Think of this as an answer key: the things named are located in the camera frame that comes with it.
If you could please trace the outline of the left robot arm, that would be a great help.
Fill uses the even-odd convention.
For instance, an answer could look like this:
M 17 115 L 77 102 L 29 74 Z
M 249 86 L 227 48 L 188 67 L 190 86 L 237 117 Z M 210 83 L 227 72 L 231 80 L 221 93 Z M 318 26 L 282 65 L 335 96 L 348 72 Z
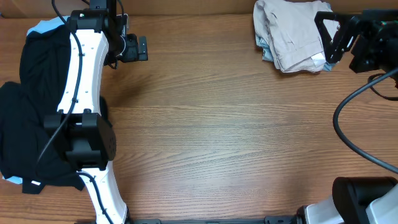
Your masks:
M 54 115 L 45 117 L 51 135 L 44 146 L 53 146 L 72 168 L 59 178 L 82 180 L 93 203 L 95 223 L 132 223 L 119 193 L 113 171 L 116 135 L 103 118 L 100 88 L 103 68 L 118 63 L 146 61 L 146 37 L 128 34 L 128 15 L 118 14 L 117 0 L 91 0 L 89 7 L 74 10 L 63 23 L 70 31 L 70 63 L 62 99 Z

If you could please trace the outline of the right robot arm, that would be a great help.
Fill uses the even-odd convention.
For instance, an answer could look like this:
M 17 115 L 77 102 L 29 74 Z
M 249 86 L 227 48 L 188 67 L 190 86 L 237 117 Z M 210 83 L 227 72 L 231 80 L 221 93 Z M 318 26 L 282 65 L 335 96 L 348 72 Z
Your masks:
M 333 113 L 337 136 L 353 152 L 393 173 L 397 167 L 382 161 L 351 142 L 339 126 L 342 109 L 356 96 L 373 90 L 381 81 L 397 80 L 397 10 L 369 9 L 360 14 L 318 12 L 315 24 L 322 38 L 326 60 L 338 62 L 351 52 L 349 65 L 356 73 L 382 69 L 348 95 Z M 328 199 L 304 205 L 293 216 L 266 216 L 264 223 L 397 223 L 397 179 L 393 177 L 337 177 Z

